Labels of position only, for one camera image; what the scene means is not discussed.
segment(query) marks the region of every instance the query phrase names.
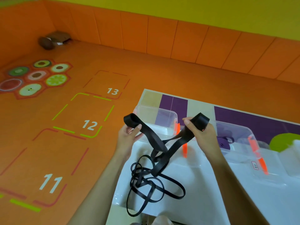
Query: tangled black strap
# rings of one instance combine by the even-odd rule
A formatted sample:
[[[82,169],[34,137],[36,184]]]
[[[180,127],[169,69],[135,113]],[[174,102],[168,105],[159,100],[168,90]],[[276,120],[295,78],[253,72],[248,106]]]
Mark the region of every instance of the tangled black strap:
[[[196,126],[197,129],[203,131],[209,122],[209,118],[204,116],[202,113],[198,113],[190,121]],[[174,136],[173,138],[168,139],[168,140],[161,140],[158,137],[158,135],[150,127],[148,127],[144,122],[142,122],[139,119],[138,116],[136,116],[133,113],[125,116],[124,122],[127,126],[129,126],[131,128],[135,128],[137,125],[141,124],[142,128],[141,128],[140,132],[145,134],[150,145],[153,147],[153,150],[152,150],[152,153],[150,156],[143,155],[138,159],[137,162],[135,162],[131,165],[130,169],[131,169],[132,177],[130,180],[130,191],[128,193],[127,202],[126,202],[127,213],[132,217],[138,216],[144,210],[144,208],[146,207],[148,202],[150,202],[150,203],[158,202],[163,198],[163,196],[165,194],[167,194],[168,196],[175,198],[175,199],[182,199],[185,196],[185,189],[184,189],[183,185],[180,184],[178,181],[174,180],[173,178],[170,178],[170,177],[162,174],[162,171],[168,165],[172,155],[174,155],[174,153],[182,145],[184,145],[185,143],[187,143],[193,139],[194,134],[192,133],[192,131],[190,131],[187,127],[184,127],[184,129],[179,134]],[[165,144],[168,141],[174,140],[177,138],[179,138],[179,139],[168,150]],[[146,157],[151,161],[152,166],[153,166],[152,169],[141,166],[141,164],[139,162],[140,162],[141,158],[143,158],[143,157]],[[148,174],[152,174],[153,177],[144,178],[144,176],[146,176]],[[182,189],[183,195],[177,196],[177,195],[174,195],[173,193],[170,193],[169,191],[165,190],[162,181],[159,180],[157,178],[157,176],[160,176],[160,177],[162,177],[166,180],[169,180],[169,181],[173,182],[174,184],[178,185]],[[159,183],[161,184],[161,187],[156,185],[153,181],[151,181],[151,179],[155,179],[155,180],[159,181]],[[138,188],[140,188],[144,185],[151,186],[150,191],[147,196],[138,190]],[[157,189],[163,193],[159,200],[151,199],[152,194],[155,189]],[[145,200],[142,207],[136,214],[131,214],[128,211],[128,200],[129,200],[129,195],[130,195],[131,191],[135,192],[137,195],[139,195],[141,198],[143,198]]]

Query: orange wall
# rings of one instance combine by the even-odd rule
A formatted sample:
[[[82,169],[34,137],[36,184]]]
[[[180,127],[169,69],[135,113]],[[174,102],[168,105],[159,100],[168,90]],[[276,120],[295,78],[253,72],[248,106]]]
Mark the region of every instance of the orange wall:
[[[300,41],[43,0],[74,39],[300,84]]]
[[[0,8],[0,67],[41,49],[38,37],[54,30],[41,0]]]

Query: fingernail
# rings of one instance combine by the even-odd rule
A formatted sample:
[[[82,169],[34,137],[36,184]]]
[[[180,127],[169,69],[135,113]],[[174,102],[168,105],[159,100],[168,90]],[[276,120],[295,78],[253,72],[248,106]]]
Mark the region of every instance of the fingernail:
[[[185,119],[183,122],[185,123],[185,125],[188,125],[190,123],[188,119]]]

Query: black resistance band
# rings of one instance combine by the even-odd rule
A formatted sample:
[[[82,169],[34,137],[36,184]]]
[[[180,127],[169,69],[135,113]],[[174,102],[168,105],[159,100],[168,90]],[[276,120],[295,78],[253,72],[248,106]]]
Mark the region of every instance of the black resistance band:
[[[193,117],[190,120],[197,129],[199,129],[200,131],[203,131],[208,122],[209,122],[209,118],[204,116],[202,113],[198,113],[195,117]],[[155,203],[160,201],[163,196],[165,194],[167,194],[168,196],[175,198],[175,199],[182,199],[185,196],[185,189],[183,187],[182,184],[180,184],[178,181],[174,180],[173,178],[170,178],[164,174],[162,174],[162,171],[166,168],[166,166],[168,165],[170,158],[172,157],[172,155],[174,155],[174,153],[185,143],[189,142],[190,140],[193,139],[194,134],[192,133],[192,131],[190,131],[186,126],[184,127],[184,129],[182,131],[180,131],[179,134],[177,134],[176,136],[174,136],[171,139],[168,140],[161,140],[158,135],[150,128],[148,127],[144,122],[142,122],[138,116],[136,116],[135,114],[131,113],[127,116],[124,117],[124,122],[127,126],[131,127],[131,128],[135,128],[137,127],[139,124],[142,125],[142,128],[140,130],[141,133],[144,133],[145,136],[147,137],[150,145],[153,147],[153,151],[151,153],[151,155],[143,155],[141,156],[137,162],[133,163],[131,165],[131,180],[130,180],[130,191],[127,197],[127,202],[126,202],[126,209],[127,209],[127,213],[132,216],[138,216],[146,207],[146,205],[148,204],[148,202],[150,203]],[[168,150],[166,147],[166,143],[170,140],[174,140],[174,139],[178,139]],[[151,163],[153,168],[149,169],[146,167],[142,167],[140,162],[140,159],[146,157],[148,158]],[[153,177],[149,177],[149,178],[144,178],[144,176],[148,175],[148,174],[152,174]],[[178,185],[182,191],[183,191],[183,195],[182,196],[177,196],[174,195],[173,193],[170,193],[169,191],[165,190],[163,183],[161,180],[159,180],[157,178],[157,176],[160,176],[166,180],[169,180],[171,182],[173,182],[174,184]],[[151,181],[151,179],[155,179],[157,180],[160,184],[160,186],[157,186],[153,181]],[[150,185],[150,191],[148,193],[148,195],[144,195],[143,193],[141,193],[138,188],[145,186],[145,185]],[[152,200],[152,194],[154,192],[154,190],[157,189],[160,192],[162,192],[162,196],[159,200]],[[128,211],[128,200],[129,200],[129,195],[131,193],[131,191],[135,192],[137,195],[139,195],[141,198],[143,198],[145,201],[141,207],[141,209],[136,213],[136,214],[131,214]]]

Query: orange floor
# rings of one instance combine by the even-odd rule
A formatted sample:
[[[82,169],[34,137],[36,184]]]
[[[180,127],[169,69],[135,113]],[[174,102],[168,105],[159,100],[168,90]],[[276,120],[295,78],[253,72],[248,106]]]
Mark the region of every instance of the orange floor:
[[[84,42],[23,57],[1,80],[38,60],[71,64],[69,81],[0,94],[0,224],[66,224],[144,88],[300,123],[299,85]]]

